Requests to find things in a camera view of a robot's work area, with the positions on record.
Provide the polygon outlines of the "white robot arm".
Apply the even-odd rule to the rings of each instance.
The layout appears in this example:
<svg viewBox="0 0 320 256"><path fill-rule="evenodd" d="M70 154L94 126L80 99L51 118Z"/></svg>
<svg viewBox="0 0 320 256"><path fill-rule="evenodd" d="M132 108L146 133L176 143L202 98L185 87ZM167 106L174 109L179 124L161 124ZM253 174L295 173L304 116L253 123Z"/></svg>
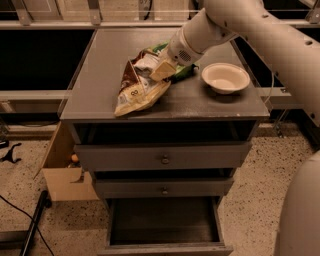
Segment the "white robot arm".
<svg viewBox="0 0 320 256"><path fill-rule="evenodd" d="M201 10L171 38L151 78L189 66L209 48L243 38L303 110L320 122L320 45L270 14L262 0L199 0ZM284 199L274 256L320 256L320 151L296 172Z"/></svg>

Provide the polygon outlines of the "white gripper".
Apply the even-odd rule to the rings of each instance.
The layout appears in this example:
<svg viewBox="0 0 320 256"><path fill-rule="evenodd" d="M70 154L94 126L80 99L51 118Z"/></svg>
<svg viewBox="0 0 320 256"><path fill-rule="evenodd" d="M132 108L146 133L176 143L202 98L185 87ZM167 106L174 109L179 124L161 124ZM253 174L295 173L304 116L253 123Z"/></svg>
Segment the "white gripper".
<svg viewBox="0 0 320 256"><path fill-rule="evenodd" d="M198 61L203 53L198 49L199 33L195 30L179 29L168 44L168 56L160 58L152 69L150 78L156 82L166 79L176 73L177 63L182 66L190 66Z"/></svg>

